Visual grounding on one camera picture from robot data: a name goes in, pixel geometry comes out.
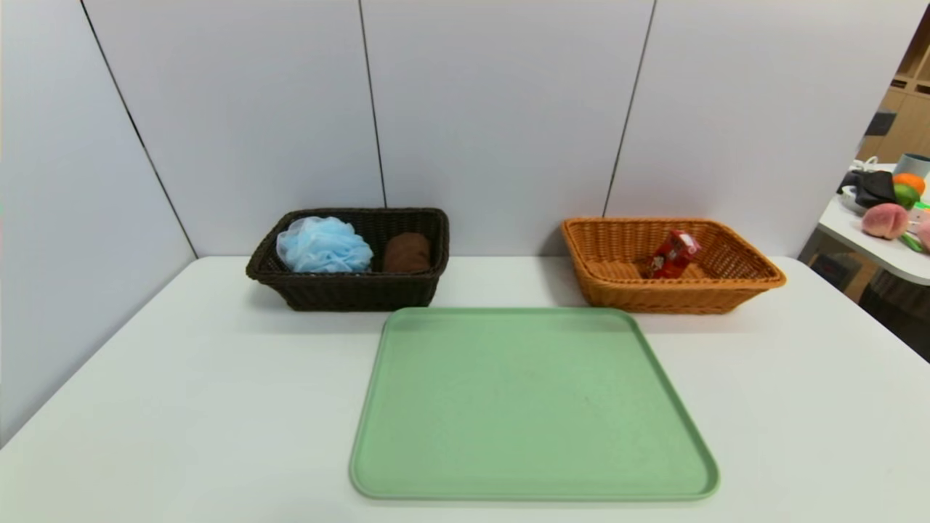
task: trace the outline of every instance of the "rolled brown towel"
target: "rolled brown towel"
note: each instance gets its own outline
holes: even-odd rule
[[[385,273],[415,273],[430,268],[430,240],[420,233],[403,233],[384,248]]]

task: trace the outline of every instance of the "orange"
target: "orange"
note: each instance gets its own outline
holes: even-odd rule
[[[902,183],[904,185],[909,185],[913,187],[914,191],[917,191],[917,194],[921,196],[923,196],[923,191],[927,188],[927,184],[925,181],[923,181],[923,178],[909,172],[902,172],[901,174],[898,174],[892,178],[891,181],[892,183]]]

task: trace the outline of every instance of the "green tray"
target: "green tray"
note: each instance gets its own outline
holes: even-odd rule
[[[391,315],[350,474],[421,500],[694,500],[719,481],[636,322],[581,308]]]

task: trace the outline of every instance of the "gray cup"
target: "gray cup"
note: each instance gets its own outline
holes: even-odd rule
[[[901,155],[901,159],[897,160],[895,171],[892,174],[897,175],[902,172],[909,172],[921,178],[926,178],[927,174],[930,174],[930,158],[920,154],[904,153]]]

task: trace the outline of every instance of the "red snack package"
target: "red snack package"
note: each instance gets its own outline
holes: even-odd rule
[[[681,276],[684,268],[695,259],[699,250],[700,245],[690,234],[685,231],[671,231],[665,243],[652,255],[652,263],[649,264],[646,277],[659,279]]]

